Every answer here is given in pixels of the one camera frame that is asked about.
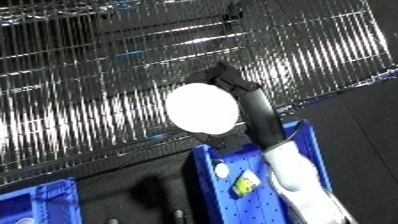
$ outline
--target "blue pegboard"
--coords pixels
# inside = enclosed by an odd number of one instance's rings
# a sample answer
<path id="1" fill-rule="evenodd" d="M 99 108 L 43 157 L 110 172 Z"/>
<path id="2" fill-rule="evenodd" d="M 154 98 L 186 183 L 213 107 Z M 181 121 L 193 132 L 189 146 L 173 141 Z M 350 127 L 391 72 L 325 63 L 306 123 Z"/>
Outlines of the blue pegboard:
<path id="1" fill-rule="evenodd" d="M 284 125 L 287 135 L 295 131 L 297 122 Z M 295 136 L 299 151 L 317 167 L 323 186 L 332 190 L 313 129 L 308 121 Z M 290 224 L 286 205 L 269 186 L 268 167 L 261 159 L 261 151 L 255 144 L 245 145 L 236 153 L 218 155 L 207 145 L 193 150 L 201 187 L 212 224 Z M 225 179 L 216 177 L 211 161 L 221 159 L 229 166 L 230 175 Z M 253 171 L 262 181 L 252 193 L 237 198 L 231 187 L 246 169 Z"/>
<path id="2" fill-rule="evenodd" d="M 23 218 L 37 224 L 81 224 L 75 181 L 62 179 L 0 195 L 0 223 Z"/>

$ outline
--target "blue tray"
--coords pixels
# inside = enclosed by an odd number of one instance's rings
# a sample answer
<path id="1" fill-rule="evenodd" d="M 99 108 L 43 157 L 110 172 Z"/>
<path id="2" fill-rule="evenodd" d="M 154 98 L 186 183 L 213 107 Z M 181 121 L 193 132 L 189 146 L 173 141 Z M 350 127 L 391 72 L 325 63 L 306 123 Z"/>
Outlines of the blue tray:
<path id="1" fill-rule="evenodd" d="M 81 224 L 75 181 L 72 178 L 0 195 L 0 223 L 33 218 L 35 224 Z"/>
<path id="2" fill-rule="evenodd" d="M 284 125 L 289 136 L 295 131 L 297 122 Z M 299 151 L 309 158 L 317 167 L 323 186 L 332 190 L 328 175 L 313 129 L 308 121 L 304 121 L 300 132 L 295 136 Z M 261 151 L 255 144 L 245 145 L 236 153 L 218 155 L 216 150 L 200 145 L 193 149 L 195 163 L 206 206 L 212 224 L 290 224 L 287 208 L 269 186 L 267 180 L 268 168 L 261 159 Z M 225 179 L 215 176 L 211 161 L 221 159 L 230 168 L 230 175 Z M 246 169 L 253 171 L 262 181 L 252 193 L 236 198 L 231 187 Z"/>

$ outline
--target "small white object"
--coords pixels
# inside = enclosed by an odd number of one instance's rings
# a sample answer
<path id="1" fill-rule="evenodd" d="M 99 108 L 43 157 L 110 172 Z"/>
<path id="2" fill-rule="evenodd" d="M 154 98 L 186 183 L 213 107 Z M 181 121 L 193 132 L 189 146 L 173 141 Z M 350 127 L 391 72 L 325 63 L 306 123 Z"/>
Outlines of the small white object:
<path id="1" fill-rule="evenodd" d="M 35 224 L 35 220 L 32 218 L 23 218 L 16 222 L 15 224 Z"/>
<path id="2" fill-rule="evenodd" d="M 238 104 L 231 94 L 203 83 L 174 90 L 167 97 L 166 110 L 179 128 L 213 135 L 230 131 L 239 117 Z"/>
<path id="3" fill-rule="evenodd" d="M 229 175 L 229 167 L 224 162 L 218 160 L 214 164 L 214 173 L 218 178 L 226 178 Z"/>

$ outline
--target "dark floor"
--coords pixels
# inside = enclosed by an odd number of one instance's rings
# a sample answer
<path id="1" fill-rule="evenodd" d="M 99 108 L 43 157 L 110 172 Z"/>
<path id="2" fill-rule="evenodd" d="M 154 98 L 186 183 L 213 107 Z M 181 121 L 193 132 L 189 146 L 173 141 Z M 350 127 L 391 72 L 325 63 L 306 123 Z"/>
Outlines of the dark floor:
<path id="1" fill-rule="evenodd" d="M 369 2 L 397 62 L 398 2 Z M 312 122 L 334 192 L 361 224 L 398 223 L 397 90 L 398 80 L 390 80 L 286 118 Z M 130 159 L 108 162 L 123 164 Z M 78 178 L 78 185 L 85 223 L 105 223 L 112 217 L 122 224 L 172 223 L 169 216 L 175 209 L 186 212 L 189 224 L 208 223 L 189 151 L 181 149 L 161 159 L 84 176 Z"/>

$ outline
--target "small green object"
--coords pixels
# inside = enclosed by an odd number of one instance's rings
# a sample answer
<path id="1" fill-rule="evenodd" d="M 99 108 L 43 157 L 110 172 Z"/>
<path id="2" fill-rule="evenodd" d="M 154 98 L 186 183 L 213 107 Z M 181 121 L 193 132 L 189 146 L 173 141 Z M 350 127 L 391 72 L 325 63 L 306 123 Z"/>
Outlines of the small green object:
<path id="1" fill-rule="evenodd" d="M 260 179 L 250 170 L 245 170 L 236 180 L 232 189 L 239 197 L 253 192 L 259 185 Z"/>

